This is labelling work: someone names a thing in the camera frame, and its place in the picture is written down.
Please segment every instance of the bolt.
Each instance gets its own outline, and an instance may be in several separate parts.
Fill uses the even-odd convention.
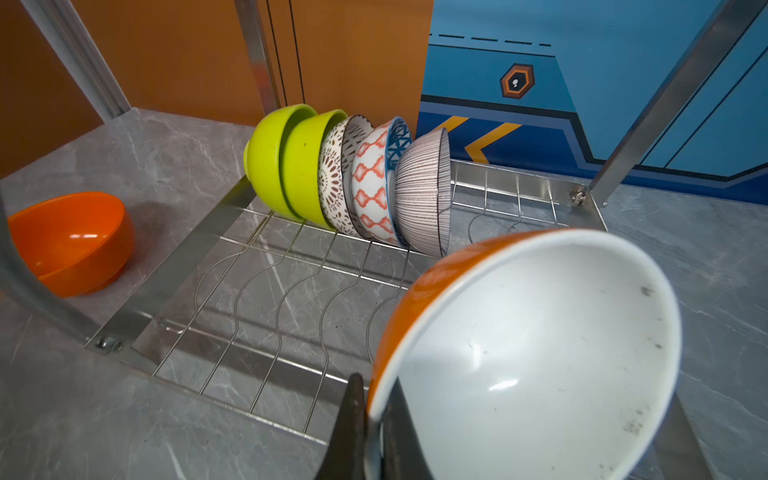
[[[571,194],[571,201],[574,205],[581,205],[584,202],[584,198],[586,198],[584,192],[575,192]]]
[[[119,352],[123,348],[123,343],[110,336],[102,336],[98,342],[96,342],[96,347],[106,350],[107,352]]]

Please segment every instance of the brown patterned bowl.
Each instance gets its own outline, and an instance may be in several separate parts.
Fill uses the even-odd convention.
[[[323,215],[339,232],[352,237],[369,237],[354,215],[354,209],[349,208],[352,200],[349,178],[357,147],[372,131],[370,120],[354,115],[334,126],[320,149],[317,182]]]

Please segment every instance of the yellow chevron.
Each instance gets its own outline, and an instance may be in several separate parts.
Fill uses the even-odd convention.
[[[451,131],[454,128],[466,122],[467,120],[469,120],[467,117],[450,117],[448,120],[442,122],[440,125],[433,128],[432,131],[435,131],[439,128],[444,128],[447,131]]]
[[[506,134],[517,130],[521,126],[522,125],[519,124],[501,124],[464,147],[464,149],[467,150],[467,153],[469,154],[469,157],[472,159],[472,161],[478,162],[480,164],[487,164],[488,159],[485,158],[485,155],[482,153],[482,149],[497,141],[499,138],[504,137]]]

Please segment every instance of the orange bowl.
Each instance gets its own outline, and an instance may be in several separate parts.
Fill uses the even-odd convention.
[[[134,226],[119,198],[83,192],[51,198],[8,218],[27,267],[59,296],[101,290],[134,251]]]

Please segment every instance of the lime green bowl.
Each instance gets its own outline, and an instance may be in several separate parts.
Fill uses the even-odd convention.
[[[331,110],[307,118],[288,136],[281,179],[288,204],[302,217],[335,230],[323,216],[317,191],[317,168],[323,139],[334,125],[347,118],[344,110]]]
[[[275,110],[262,118],[243,152],[245,174],[256,195],[277,214],[292,220],[302,220],[303,217],[286,199],[280,171],[291,132],[297,125],[315,116],[315,109],[304,104]]]

